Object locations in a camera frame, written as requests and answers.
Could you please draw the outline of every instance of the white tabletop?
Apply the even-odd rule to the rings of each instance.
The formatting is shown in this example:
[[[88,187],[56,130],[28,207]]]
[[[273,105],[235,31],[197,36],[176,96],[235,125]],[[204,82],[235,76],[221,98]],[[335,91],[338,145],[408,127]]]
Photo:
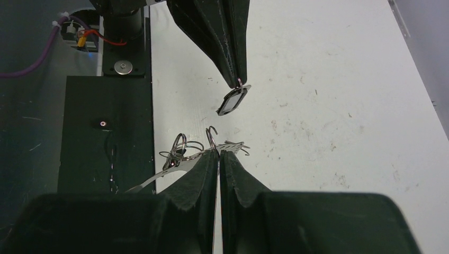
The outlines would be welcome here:
[[[238,157],[270,189],[385,194],[423,252],[449,250],[449,142],[388,1],[251,1],[253,87],[222,117],[229,88],[212,61],[166,4],[150,13],[157,152],[180,132],[207,144],[213,125],[217,143],[251,147]]]

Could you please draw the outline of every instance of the wire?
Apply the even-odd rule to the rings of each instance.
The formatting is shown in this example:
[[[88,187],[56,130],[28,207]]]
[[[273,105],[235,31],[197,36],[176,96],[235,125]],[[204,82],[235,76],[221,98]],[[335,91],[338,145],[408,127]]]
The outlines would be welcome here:
[[[90,34],[95,34],[95,35],[97,35],[99,38],[103,39],[103,41],[105,41],[105,42],[107,42],[107,43],[109,43],[109,44],[111,44],[111,45],[115,45],[115,46],[124,46],[124,45],[127,44],[127,42],[126,42],[126,41],[123,42],[123,40],[120,40],[120,42],[113,42],[113,41],[110,41],[110,40],[106,39],[103,35],[101,35],[97,30],[94,30],[94,29],[92,29],[92,30],[81,30],[81,31],[78,32],[78,36],[79,36],[79,33],[80,33],[80,32],[84,32],[84,34],[82,35],[82,38],[86,38],[86,37],[87,37],[88,35],[90,35]],[[81,41],[81,43],[78,44],[79,47],[80,47],[80,46],[83,46],[83,44],[86,42],[85,39],[81,39],[80,41]]]
[[[86,23],[84,23],[81,19],[79,19],[75,16],[70,16],[70,19],[79,23],[81,26],[84,27],[84,29],[87,29],[87,30],[91,29]],[[67,21],[69,21],[69,19],[64,16],[59,19],[58,24],[61,26],[64,22],[67,22]],[[28,73],[36,70],[43,63],[45,58],[47,57],[48,52],[50,51],[51,45],[53,44],[58,31],[59,31],[59,26],[55,26],[51,30],[50,37],[48,38],[47,44],[45,45],[45,48],[43,49],[41,56],[36,60],[36,62],[34,62],[32,65],[28,66],[27,68],[25,68],[23,70],[16,71],[16,72],[10,72],[10,73],[0,72],[0,78],[18,78],[18,77],[25,76]],[[94,39],[94,44],[98,48],[98,42],[95,39]]]

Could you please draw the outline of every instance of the table surface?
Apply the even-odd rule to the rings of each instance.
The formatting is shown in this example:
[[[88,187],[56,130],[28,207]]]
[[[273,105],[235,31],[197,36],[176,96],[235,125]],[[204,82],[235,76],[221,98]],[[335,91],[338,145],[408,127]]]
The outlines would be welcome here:
[[[252,1],[253,87],[222,117],[219,72],[164,3],[150,14],[156,151],[180,132],[207,143],[213,125],[218,143],[251,147],[238,157],[270,189],[387,195],[422,251],[449,249],[449,142],[388,1]]]
[[[0,43],[2,71],[40,55],[56,13],[90,6],[51,2],[2,4],[0,31],[14,35]],[[165,3],[150,13],[156,151],[169,150],[180,132],[206,144],[213,125],[218,143],[251,147],[238,157],[272,190],[385,194],[425,253],[449,250],[449,142],[388,1],[252,1],[253,87],[222,117],[215,111],[229,89],[212,61]],[[60,39],[53,47],[37,71],[0,83],[0,228],[29,199],[56,191],[65,77],[96,73],[95,56]],[[158,171],[163,163],[156,158]],[[158,191],[181,176],[158,179]]]

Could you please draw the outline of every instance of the purple cable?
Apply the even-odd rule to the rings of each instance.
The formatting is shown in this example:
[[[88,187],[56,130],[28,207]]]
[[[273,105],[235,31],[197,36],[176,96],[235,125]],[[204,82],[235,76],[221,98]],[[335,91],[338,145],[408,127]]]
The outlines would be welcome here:
[[[70,18],[72,20],[74,20],[75,22],[79,23],[80,25],[82,25],[84,27],[84,29],[89,30],[90,27],[84,23],[82,20],[80,20],[79,18],[75,17],[75,16],[70,16]],[[62,25],[64,22],[68,21],[69,19],[67,19],[67,17],[62,17],[59,19],[58,24]],[[50,38],[47,41],[47,44],[41,54],[41,56],[36,60],[36,62],[34,62],[32,65],[28,66],[27,68],[20,70],[20,71],[16,71],[16,72],[11,72],[11,73],[3,73],[0,72],[0,78],[18,78],[18,77],[22,77],[25,76],[26,74],[36,70],[45,60],[45,58],[48,55],[48,52],[50,51],[50,47],[53,44],[53,41],[55,40],[56,34],[58,33],[59,27],[55,26],[53,28],[53,30],[51,30],[51,34],[50,34]],[[98,42],[95,40],[95,38],[93,38],[94,44],[95,46],[98,48]]]

